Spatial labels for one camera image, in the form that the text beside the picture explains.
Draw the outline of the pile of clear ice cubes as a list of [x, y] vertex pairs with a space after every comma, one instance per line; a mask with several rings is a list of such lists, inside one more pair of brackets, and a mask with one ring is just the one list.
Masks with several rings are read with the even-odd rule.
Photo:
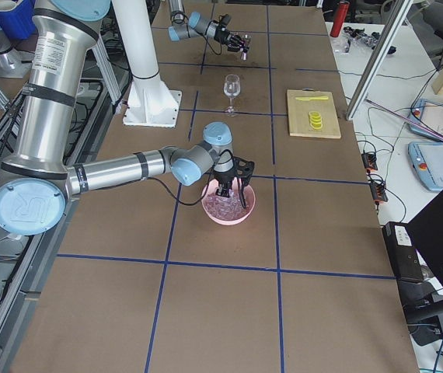
[[240, 219], [248, 214], [250, 209], [249, 201], [246, 201], [247, 208], [244, 209], [237, 196], [227, 198], [219, 197], [216, 194], [210, 194], [203, 199], [203, 202], [204, 208], [210, 216], [223, 221]]

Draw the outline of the black monitor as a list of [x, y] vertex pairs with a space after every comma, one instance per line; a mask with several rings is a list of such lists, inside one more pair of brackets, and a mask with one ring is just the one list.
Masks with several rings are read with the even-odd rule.
[[[390, 221], [382, 227], [385, 246], [395, 278], [409, 284], [420, 284], [421, 272], [415, 270], [419, 253], [443, 286], [443, 190], [411, 221]], [[409, 301], [404, 309], [406, 321], [416, 323], [443, 313], [443, 300], [417, 307]]]

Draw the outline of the blue teach pendant near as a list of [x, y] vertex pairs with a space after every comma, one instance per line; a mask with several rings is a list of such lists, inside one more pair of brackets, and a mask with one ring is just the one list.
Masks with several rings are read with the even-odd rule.
[[422, 184], [432, 192], [443, 190], [443, 144], [412, 141], [408, 156]]

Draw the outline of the bamboo cutting board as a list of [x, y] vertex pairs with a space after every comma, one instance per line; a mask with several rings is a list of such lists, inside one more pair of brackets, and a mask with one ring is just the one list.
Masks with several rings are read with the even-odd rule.
[[288, 131], [291, 136], [341, 138], [331, 92], [288, 89], [287, 105]]

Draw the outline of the red metal bottle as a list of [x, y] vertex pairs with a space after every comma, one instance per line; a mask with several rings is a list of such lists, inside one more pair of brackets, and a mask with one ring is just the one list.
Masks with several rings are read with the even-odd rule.
[[336, 38], [340, 35], [346, 15], [348, 13], [350, 2], [347, 0], [340, 0], [337, 9], [334, 13], [333, 25], [330, 31], [330, 36]]

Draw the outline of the blue teach pendant far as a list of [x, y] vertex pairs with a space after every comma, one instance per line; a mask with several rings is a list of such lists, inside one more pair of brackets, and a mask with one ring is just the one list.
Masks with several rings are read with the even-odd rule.
[[412, 132], [436, 141], [438, 138], [430, 130], [443, 136], [443, 104], [419, 99], [408, 118]]

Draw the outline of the pink bowl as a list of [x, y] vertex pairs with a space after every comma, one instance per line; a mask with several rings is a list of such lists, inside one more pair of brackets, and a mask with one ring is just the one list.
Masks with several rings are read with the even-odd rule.
[[220, 197], [216, 194], [218, 181], [212, 180], [204, 191], [207, 191], [201, 201], [202, 208], [208, 217], [220, 225], [236, 225], [253, 212], [256, 204], [256, 195], [251, 186], [243, 189], [243, 196], [246, 206], [243, 207], [239, 198], [238, 180], [234, 179], [232, 189], [229, 191], [229, 197]]

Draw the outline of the steel jigger measuring cup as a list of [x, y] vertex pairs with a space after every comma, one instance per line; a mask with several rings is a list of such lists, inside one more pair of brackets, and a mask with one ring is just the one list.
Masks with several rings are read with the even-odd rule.
[[249, 34], [244, 33], [241, 36], [241, 39], [242, 39], [241, 59], [243, 61], [246, 61], [248, 58], [248, 53], [249, 53], [249, 48], [250, 48], [250, 43], [251, 43], [252, 37]]

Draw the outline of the blue teach pendant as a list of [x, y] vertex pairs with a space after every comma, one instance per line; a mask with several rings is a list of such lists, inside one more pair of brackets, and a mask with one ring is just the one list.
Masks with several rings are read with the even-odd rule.
[[432, 192], [443, 190], [443, 144], [412, 141], [408, 156], [422, 184]]
[[430, 130], [443, 136], [443, 104], [419, 99], [408, 118], [412, 132], [436, 141], [438, 138]]

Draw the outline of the clear wine glass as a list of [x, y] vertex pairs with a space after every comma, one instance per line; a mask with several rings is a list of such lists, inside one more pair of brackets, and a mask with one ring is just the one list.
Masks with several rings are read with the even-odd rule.
[[229, 104], [226, 109], [226, 113], [234, 117], [235, 116], [235, 107], [234, 107], [234, 101], [235, 98], [240, 94], [241, 91], [241, 85], [240, 85], [240, 78], [238, 75], [227, 75], [225, 77], [225, 83], [224, 83], [224, 94], [228, 97]]

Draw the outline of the blue storage bin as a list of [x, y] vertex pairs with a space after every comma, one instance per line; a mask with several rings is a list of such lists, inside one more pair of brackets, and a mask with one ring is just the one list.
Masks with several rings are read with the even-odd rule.
[[35, 1], [15, 1], [10, 10], [0, 10], [0, 27], [10, 39], [24, 40], [36, 31], [33, 23]]

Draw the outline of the yellow plastic knife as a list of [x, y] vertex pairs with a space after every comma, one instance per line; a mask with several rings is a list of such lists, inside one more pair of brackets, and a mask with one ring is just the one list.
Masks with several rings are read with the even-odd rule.
[[295, 100], [309, 102], [309, 101], [325, 101], [328, 100], [328, 96], [297, 96]]

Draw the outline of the aluminium frame post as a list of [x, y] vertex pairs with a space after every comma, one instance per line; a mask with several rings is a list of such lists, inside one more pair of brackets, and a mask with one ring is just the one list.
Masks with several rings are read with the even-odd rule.
[[346, 120], [352, 120], [354, 118], [359, 106], [365, 100], [370, 85], [372, 84], [374, 77], [377, 75], [382, 62], [387, 56], [388, 50], [392, 46], [392, 42], [394, 41], [399, 28], [403, 25], [403, 21], [406, 18], [412, 4], [412, 0], [394, 1], [392, 13], [387, 23], [384, 25], [378, 44], [372, 51], [371, 57], [365, 66], [365, 70], [361, 76], [357, 88], [354, 90], [354, 94], [350, 103], [348, 104], [347, 111], [345, 113]]

